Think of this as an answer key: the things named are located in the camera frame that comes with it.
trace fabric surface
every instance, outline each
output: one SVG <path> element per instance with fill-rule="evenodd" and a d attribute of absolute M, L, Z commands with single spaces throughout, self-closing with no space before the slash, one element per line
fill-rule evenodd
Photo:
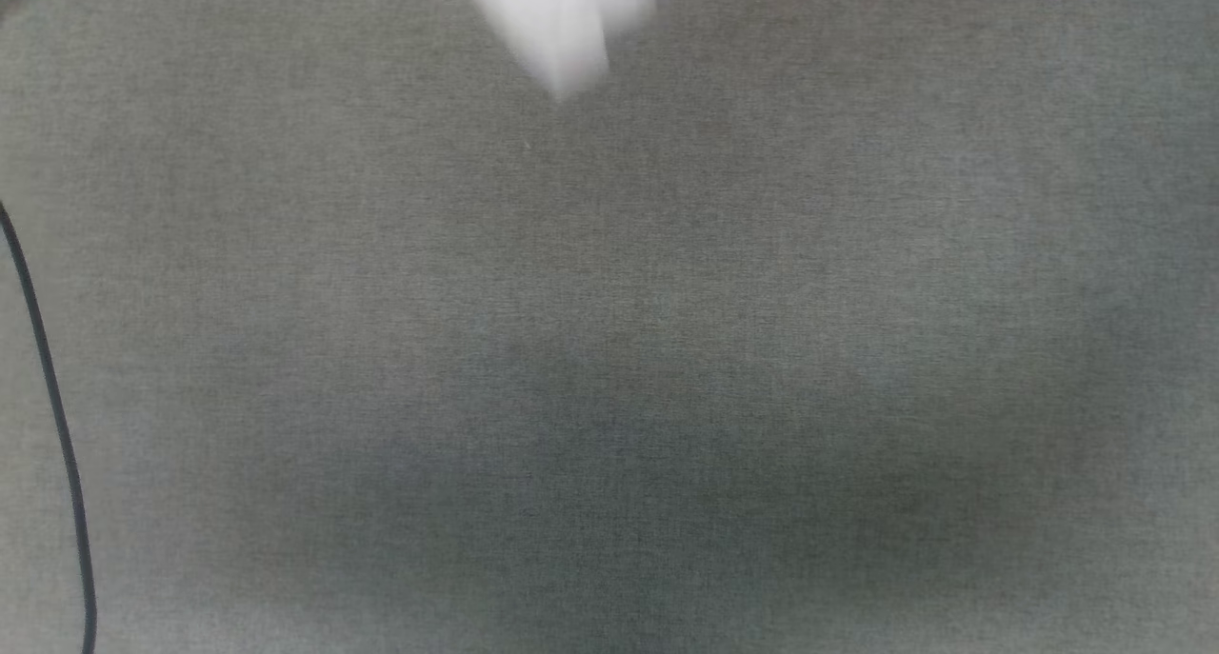
<path fill-rule="evenodd" d="M 1217 0 L 21 0 L 101 654 L 1213 653 Z M 0 264 L 0 650 L 73 652 Z"/>

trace white paper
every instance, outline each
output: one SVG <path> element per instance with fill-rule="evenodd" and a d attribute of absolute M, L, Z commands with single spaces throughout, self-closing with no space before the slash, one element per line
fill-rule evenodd
<path fill-rule="evenodd" d="M 651 16 L 655 0 L 474 0 L 517 60 L 555 97 L 586 89 L 610 68 L 606 34 Z"/>

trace cord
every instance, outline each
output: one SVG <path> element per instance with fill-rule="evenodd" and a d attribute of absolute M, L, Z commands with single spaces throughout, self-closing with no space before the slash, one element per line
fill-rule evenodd
<path fill-rule="evenodd" d="M 43 359 L 43 376 L 46 378 L 46 393 L 51 399 L 51 414 L 55 417 L 55 427 L 60 434 L 60 449 L 63 452 L 63 464 L 68 473 L 68 490 L 72 493 L 72 518 L 76 521 L 77 531 L 77 557 L 80 560 L 80 587 L 84 592 L 84 642 L 80 645 L 80 652 L 82 654 L 93 654 L 94 642 L 98 639 L 98 597 L 93 586 L 93 558 L 89 553 L 89 529 L 84 520 L 84 493 L 80 491 L 80 471 L 77 470 L 76 453 L 72 449 L 72 436 L 68 432 L 68 420 L 63 415 L 60 384 L 55 378 L 55 367 L 51 363 L 51 346 L 46 341 L 43 314 L 38 311 L 38 298 L 34 297 L 34 280 L 29 276 L 26 255 L 22 255 L 21 242 L 17 241 L 17 230 L 12 228 L 12 220 L 9 219 L 9 212 L 5 211 L 4 202 L 0 202 L 0 224 L 4 225 L 4 236 L 9 241 L 9 251 L 12 251 L 12 263 L 17 268 L 17 278 L 21 278 L 21 290 L 26 294 L 26 307 L 29 308 L 29 323 L 34 328 L 34 342 L 38 345 L 39 359 Z"/>

